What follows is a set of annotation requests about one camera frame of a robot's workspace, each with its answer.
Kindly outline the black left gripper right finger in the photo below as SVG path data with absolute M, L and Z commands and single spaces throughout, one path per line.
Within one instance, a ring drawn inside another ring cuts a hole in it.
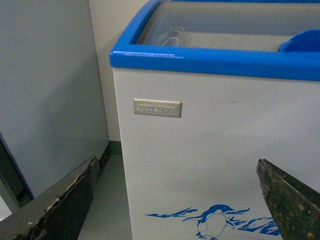
M 320 238 L 320 193 L 266 159 L 256 172 L 264 201 L 284 240 Z

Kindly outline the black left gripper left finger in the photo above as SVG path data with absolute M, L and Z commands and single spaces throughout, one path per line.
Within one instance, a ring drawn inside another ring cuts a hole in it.
M 90 157 L 0 222 L 2 240 L 76 240 L 94 198 L 100 163 Z

